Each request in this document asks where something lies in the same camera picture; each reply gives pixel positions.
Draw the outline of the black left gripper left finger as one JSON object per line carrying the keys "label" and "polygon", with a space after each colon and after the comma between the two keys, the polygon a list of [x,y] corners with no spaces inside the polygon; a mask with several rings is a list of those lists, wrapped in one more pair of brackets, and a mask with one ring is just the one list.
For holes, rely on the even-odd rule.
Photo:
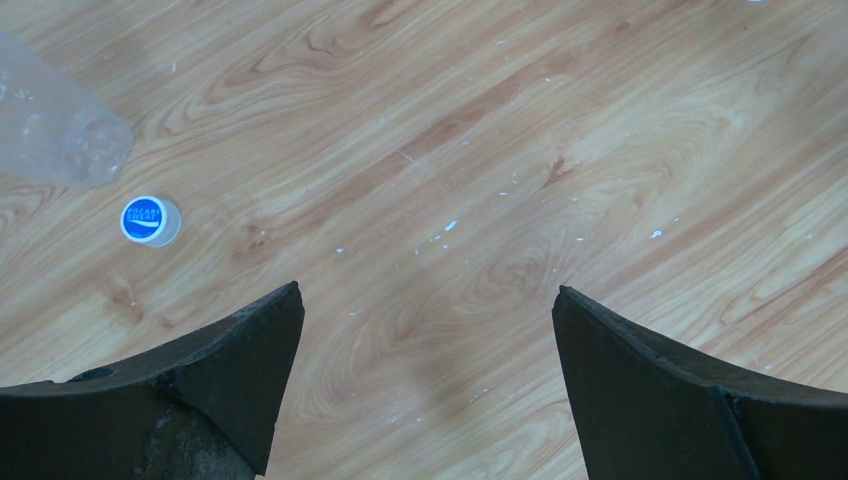
{"label": "black left gripper left finger", "polygon": [[1,391],[5,479],[266,472],[305,310],[297,283],[124,360]]}

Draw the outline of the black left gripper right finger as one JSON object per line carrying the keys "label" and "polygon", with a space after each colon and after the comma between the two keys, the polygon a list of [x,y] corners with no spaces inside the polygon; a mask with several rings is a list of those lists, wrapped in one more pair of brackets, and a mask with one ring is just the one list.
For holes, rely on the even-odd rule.
{"label": "black left gripper right finger", "polygon": [[747,370],[571,287],[552,320],[592,479],[843,479],[847,397]]}

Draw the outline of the white blue bottle cap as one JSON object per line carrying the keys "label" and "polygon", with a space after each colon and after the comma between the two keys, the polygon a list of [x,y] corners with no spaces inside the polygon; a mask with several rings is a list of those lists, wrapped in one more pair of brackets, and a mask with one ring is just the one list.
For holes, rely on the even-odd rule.
{"label": "white blue bottle cap", "polygon": [[182,215],[179,208],[169,200],[139,196],[125,205],[120,227],[128,240],[151,248],[162,248],[171,244],[179,235]]}

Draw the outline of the clear bottle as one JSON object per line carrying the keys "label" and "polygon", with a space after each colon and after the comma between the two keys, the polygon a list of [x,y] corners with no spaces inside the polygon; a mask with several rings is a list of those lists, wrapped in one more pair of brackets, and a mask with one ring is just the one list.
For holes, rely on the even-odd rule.
{"label": "clear bottle", "polygon": [[1,171],[88,189],[114,181],[132,126],[7,32],[1,34]]}

